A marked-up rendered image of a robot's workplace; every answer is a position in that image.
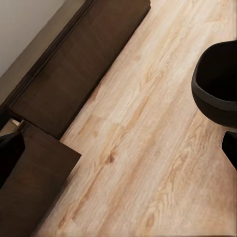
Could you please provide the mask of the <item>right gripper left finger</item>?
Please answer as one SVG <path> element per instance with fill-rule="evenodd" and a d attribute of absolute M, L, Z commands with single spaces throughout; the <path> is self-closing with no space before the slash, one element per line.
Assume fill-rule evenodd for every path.
<path fill-rule="evenodd" d="M 20 131 L 0 137 L 0 189 L 25 151 Z"/>

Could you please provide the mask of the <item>cauldron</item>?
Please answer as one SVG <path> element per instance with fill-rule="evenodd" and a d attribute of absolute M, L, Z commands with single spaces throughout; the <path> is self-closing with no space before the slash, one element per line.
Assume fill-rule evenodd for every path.
<path fill-rule="evenodd" d="M 213 122 L 237 128 L 237 40 L 209 47 L 195 67 L 191 90 L 200 111 Z"/>

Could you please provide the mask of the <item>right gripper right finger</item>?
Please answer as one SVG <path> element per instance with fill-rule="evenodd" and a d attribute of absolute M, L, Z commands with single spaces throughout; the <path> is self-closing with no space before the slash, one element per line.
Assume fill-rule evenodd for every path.
<path fill-rule="evenodd" d="M 237 133 L 227 131 L 221 148 L 237 170 Z"/>

